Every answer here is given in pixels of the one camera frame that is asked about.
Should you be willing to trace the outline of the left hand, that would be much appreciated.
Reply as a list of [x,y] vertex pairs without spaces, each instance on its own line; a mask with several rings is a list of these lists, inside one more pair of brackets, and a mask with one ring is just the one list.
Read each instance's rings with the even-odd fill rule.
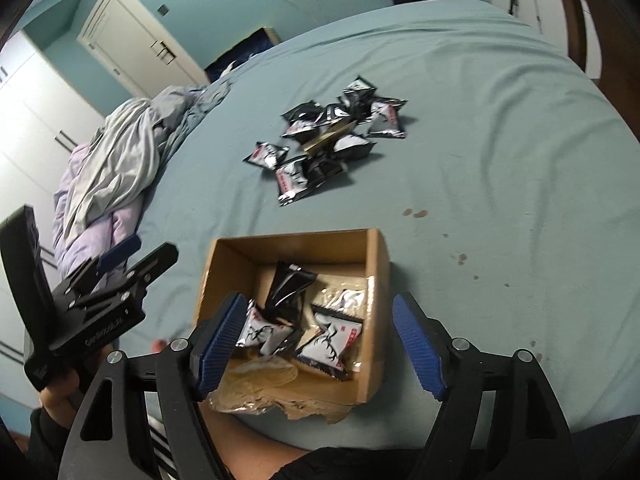
[[96,370],[114,350],[115,347],[108,344],[100,353],[95,354],[84,363],[81,367],[81,374],[78,374],[77,370],[69,368],[38,393],[41,407],[58,426],[70,429],[73,425],[77,408],[72,399],[80,393],[81,379],[96,374]]

